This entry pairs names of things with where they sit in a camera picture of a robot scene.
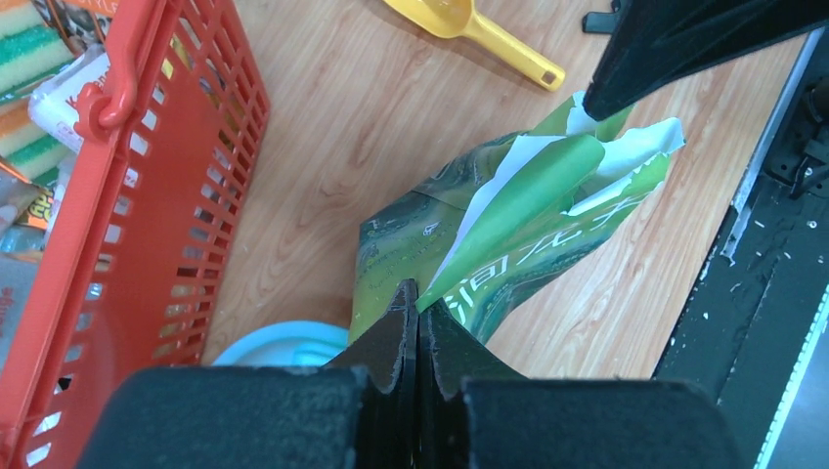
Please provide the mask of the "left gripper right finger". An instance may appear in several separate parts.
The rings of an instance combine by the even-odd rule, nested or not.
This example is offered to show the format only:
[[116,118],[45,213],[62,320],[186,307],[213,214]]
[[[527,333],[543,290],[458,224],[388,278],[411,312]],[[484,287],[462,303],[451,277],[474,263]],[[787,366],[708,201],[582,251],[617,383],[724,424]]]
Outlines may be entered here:
[[440,300],[418,316],[419,468],[468,468],[471,427],[463,385],[523,380],[490,352]]

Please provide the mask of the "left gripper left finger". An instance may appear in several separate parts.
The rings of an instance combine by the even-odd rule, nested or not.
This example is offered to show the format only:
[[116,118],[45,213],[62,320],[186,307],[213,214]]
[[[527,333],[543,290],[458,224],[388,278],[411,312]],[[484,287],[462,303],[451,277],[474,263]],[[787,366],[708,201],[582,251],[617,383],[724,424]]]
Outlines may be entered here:
[[365,375],[354,450],[358,468],[411,468],[417,426],[417,286],[405,279],[383,315],[326,364]]

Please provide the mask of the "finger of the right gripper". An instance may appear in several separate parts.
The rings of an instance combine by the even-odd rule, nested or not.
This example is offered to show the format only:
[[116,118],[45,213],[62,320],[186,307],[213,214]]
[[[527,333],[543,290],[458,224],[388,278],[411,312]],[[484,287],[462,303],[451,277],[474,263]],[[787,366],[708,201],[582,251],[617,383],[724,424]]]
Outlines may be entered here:
[[681,78],[827,23],[823,0],[632,1],[592,75],[584,109],[604,120]]

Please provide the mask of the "green litter bag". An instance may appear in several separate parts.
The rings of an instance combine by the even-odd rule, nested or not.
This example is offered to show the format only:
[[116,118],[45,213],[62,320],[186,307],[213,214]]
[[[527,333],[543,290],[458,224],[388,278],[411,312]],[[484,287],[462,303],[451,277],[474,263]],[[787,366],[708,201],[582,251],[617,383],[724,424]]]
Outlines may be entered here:
[[351,339],[411,279],[420,310],[443,301],[486,342],[663,184],[685,143],[679,119],[628,127],[622,110],[597,121],[584,97],[456,157],[361,224]]

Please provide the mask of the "yellow plastic scoop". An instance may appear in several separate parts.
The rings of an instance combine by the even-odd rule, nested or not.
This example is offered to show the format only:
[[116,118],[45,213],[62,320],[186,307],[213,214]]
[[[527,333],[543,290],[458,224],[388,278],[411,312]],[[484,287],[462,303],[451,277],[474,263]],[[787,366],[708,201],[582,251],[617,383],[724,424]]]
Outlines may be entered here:
[[386,0],[415,25],[442,39],[465,37],[548,91],[564,82],[565,70],[481,15],[473,0]]

